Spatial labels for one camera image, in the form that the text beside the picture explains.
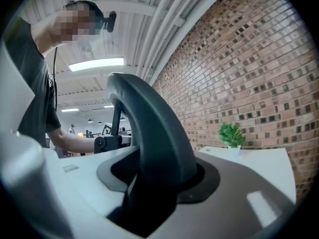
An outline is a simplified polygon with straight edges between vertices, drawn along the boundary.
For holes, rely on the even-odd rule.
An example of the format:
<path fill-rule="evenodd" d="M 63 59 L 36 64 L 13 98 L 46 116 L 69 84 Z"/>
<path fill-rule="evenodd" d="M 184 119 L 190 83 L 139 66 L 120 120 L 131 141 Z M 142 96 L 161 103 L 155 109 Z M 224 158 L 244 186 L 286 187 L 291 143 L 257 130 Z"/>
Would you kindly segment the ceiling light panel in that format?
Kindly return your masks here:
<path fill-rule="evenodd" d="M 105 58 L 105 59 L 95 59 L 84 62 L 79 62 L 75 64 L 69 65 L 69 69 L 72 72 L 91 69 L 91 68 L 99 68 L 99 67 L 108 67 L 108 66 L 123 66 L 124 59 L 123 58 Z"/>

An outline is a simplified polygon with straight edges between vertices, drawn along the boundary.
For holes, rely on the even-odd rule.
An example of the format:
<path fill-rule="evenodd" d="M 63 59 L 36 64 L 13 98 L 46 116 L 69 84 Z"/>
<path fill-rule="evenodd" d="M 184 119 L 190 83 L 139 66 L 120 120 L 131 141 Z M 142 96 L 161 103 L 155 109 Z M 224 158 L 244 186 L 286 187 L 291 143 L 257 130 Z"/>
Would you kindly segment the green potted plant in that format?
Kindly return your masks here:
<path fill-rule="evenodd" d="M 234 123 L 223 123 L 218 132 L 220 141 L 228 147 L 230 155 L 238 157 L 246 141 L 241 128 Z"/>

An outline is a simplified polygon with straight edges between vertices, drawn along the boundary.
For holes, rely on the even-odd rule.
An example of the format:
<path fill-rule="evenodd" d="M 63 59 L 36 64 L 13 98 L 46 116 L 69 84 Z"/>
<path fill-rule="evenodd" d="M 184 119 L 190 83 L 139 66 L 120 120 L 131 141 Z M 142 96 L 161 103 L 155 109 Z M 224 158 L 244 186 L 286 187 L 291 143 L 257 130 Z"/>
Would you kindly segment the small white table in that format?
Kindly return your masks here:
<path fill-rule="evenodd" d="M 284 148 L 247 150 L 205 146 L 199 151 L 252 169 L 296 203 L 294 173 Z"/>

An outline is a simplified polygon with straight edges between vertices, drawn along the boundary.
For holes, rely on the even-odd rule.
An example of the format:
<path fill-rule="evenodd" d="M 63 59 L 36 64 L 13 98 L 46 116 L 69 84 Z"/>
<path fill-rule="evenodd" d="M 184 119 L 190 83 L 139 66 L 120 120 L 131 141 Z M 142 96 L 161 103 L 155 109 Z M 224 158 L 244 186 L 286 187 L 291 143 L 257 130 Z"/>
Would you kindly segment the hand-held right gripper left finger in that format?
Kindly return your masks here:
<path fill-rule="evenodd" d="M 33 97 L 0 42 L 0 183 L 19 214 L 46 239 L 140 239 L 107 219 L 122 194 L 95 173 L 101 162 L 132 148 L 59 159 L 17 131 Z"/>

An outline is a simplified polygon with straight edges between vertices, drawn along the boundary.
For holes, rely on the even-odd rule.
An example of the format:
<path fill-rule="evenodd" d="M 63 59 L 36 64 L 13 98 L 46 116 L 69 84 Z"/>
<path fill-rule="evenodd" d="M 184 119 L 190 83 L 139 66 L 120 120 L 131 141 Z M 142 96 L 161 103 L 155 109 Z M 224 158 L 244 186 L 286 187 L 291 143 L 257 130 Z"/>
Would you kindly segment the person's black clothing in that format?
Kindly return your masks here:
<path fill-rule="evenodd" d="M 61 127 L 55 110 L 54 80 L 47 62 L 32 39 L 30 24 L 21 17 L 14 20 L 5 43 L 18 71 L 35 94 L 18 131 L 47 147 L 45 135 Z"/>

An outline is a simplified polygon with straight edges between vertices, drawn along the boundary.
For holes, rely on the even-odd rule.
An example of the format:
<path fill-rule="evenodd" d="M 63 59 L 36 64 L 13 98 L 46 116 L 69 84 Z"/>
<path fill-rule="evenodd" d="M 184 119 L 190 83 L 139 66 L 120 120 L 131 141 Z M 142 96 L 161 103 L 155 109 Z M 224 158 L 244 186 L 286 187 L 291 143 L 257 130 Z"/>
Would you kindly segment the white ceiling pipes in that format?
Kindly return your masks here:
<path fill-rule="evenodd" d="M 155 6 L 153 15 L 146 16 L 139 31 L 134 54 L 136 75 L 148 80 L 154 74 L 167 47 L 176 33 L 186 24 L 201 0 L 150 0 Z"/>

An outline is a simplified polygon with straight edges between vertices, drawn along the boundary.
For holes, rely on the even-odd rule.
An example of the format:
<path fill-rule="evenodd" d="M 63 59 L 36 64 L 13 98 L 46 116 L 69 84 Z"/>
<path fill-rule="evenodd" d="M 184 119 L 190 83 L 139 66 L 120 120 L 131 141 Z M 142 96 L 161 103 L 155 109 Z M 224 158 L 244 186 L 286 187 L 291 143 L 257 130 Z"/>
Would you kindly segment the person's left forearm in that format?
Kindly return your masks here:
<path fill-rule="evenodd" d="M 94 138 L 80 137 L 58 128 L 47 133 L 55 147 L 72 153 L 94 153 Z"/>

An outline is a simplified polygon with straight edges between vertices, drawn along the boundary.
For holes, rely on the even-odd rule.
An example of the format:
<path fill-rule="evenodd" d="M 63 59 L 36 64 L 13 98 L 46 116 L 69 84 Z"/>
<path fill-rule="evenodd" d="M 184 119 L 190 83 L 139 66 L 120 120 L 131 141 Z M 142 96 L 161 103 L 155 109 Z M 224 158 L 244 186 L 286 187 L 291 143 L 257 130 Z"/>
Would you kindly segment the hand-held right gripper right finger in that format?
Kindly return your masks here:
<path fill-rule="evenodd" d="M 205 201 L 180 204 L 148 239 L 270 239 L 296 204 L 252 169 L 199 153 L 219 171 L 220 184 Z"/>

